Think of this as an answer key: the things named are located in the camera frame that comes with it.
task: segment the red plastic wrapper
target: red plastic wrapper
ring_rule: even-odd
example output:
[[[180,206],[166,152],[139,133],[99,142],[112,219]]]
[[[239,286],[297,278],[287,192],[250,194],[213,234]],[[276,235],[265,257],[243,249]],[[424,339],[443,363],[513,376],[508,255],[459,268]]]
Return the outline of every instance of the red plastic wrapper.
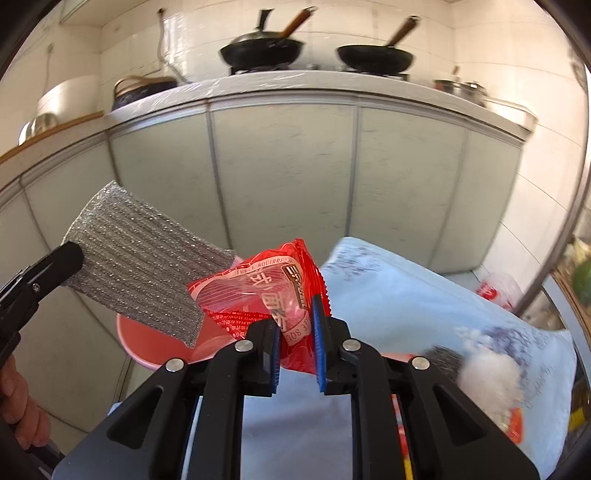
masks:
[[[330,304],[324,279],[300,238],[188,285],[193,300],[235,339],[272,316],[281,329],[281,366],[314,374],[312,297]]]

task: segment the frying pan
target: frying pan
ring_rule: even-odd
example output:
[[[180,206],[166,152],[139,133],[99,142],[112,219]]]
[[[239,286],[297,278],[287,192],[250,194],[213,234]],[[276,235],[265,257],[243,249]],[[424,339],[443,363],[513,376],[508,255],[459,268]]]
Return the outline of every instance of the frying pan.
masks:
[[[414,30],[420,17],[408,17],[402,27],[384,46],[345,45],[337,48],[337,54],[349,67],[364,73],[396,75],[411,66],[413,54],[395,48],[395,45]]]
[[[261,10],[259,24],[254,32],[235,38],[220,50],[224,61],[235,72],[289,65],[300,56],[304,44],[289,36],[310,18],[316,7],[304,8],[283,32],[265,31],[267,17],[272,11],[273,9]]]

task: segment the finger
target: finger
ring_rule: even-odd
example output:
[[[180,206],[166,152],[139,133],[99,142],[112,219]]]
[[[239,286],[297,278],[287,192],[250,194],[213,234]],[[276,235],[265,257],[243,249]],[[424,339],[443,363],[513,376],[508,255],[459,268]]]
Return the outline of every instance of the finger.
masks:
[[[37,406],[37,403],[29,397],[25,413],[22,416],[21,421],[18,422],[17,429],[14,431],[14,436],[24,450],[28,450],[31,446],[37,432],[38,423],[39,407]]]
[[[12,396],[5,398],[0,406],[0,413],[6,423],[13,425],[22,418],[27,408],[28,396],[29,386],[27,381],[21,374],[17,373]]]
[[[35,447],[44,447],[49,443],[51,436],[51,422],[49,416],[42,409],[39,409],[39,423],[37,424],[37,431],[33,438],[33,445]]]
[[[7,362],[0,371],[0,381],[2,387],[2,393],[7,397],[11,397],[14,393],[15,377],[17,376],[17,362],[14,359],[14,355],[8,357]]]

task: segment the countertop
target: countertop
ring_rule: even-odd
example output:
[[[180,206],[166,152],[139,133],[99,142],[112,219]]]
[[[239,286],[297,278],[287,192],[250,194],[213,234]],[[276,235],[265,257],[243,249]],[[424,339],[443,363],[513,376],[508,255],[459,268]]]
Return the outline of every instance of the countertop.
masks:
[[[398,99],[422,107],[434,108],[465,116],[473,121],[492,126],[525,141],[529,132],[500,115],[467,100],[434,90],[432,88],[403,82],[390,78],[349,72],[327,72],[316,70],[289,70],[283,72],[260,72],[204,80],[179,86],[166,92],[152,95],[130,105],[124,106],[99,118],[43,138],[27,148],[15,149],[4,155],[0,164],[0,190],[13,179],[27,171],[41,160],[59,152],[84,138],[101,134],[126,122],[153,116],[162,111],[170,111],[192,103],[207,103],[214,99],[232,98],[244,94],[272,91],[289,92],[349,92],[359,99],[389,98]]]

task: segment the wooden shelf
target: wooden shelf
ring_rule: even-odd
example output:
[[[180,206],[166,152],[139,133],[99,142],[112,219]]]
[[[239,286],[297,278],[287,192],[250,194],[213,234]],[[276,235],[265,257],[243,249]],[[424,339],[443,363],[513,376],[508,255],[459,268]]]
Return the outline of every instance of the wooden shelf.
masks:
[[[560,270],[554,270],[546,277],[542,289],[560,313],[565,327],[568,328],[587,382],[591,385],[591,316],[581,305],[570,286],[570,277]]]

